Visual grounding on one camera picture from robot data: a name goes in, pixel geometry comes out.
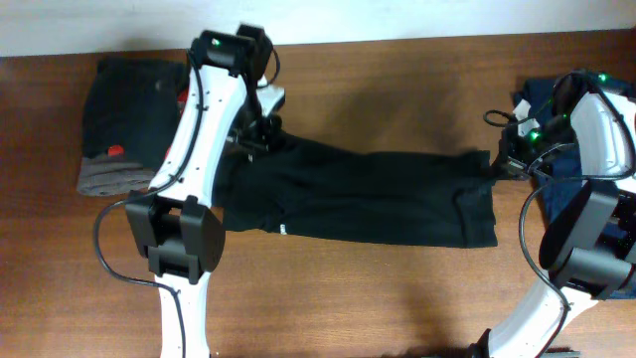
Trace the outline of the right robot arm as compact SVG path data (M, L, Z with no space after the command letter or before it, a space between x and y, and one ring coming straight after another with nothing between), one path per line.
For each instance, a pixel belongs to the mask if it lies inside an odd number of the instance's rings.
M524 129L501 124L492 169L509 180L543 179L519 215L521 251L537 279L515 310L484 331L469 357L551 357L575 318L635 287L635 100L604 73L574 70L556 80L552 117ZM532 202L566 182L579 189L548 224L534 259L526 240Z

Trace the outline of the black polo shirt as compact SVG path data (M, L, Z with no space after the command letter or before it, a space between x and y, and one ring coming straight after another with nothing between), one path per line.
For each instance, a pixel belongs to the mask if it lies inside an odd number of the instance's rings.
M226 230L358 243L497 246L490 154L357 153L281 134L224 156L213 203Z

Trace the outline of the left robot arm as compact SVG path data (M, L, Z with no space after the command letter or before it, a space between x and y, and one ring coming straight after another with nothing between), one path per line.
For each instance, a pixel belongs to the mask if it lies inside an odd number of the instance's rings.
M208 357L208 284L226 232L212 211L224 148L249 157L267 152L281 129L284 89L265 75L276 62L260 27L234 34L204 31L189 51L188 99L172 144L146 194L130 195L125 214L148 262L161 302L164 357Z

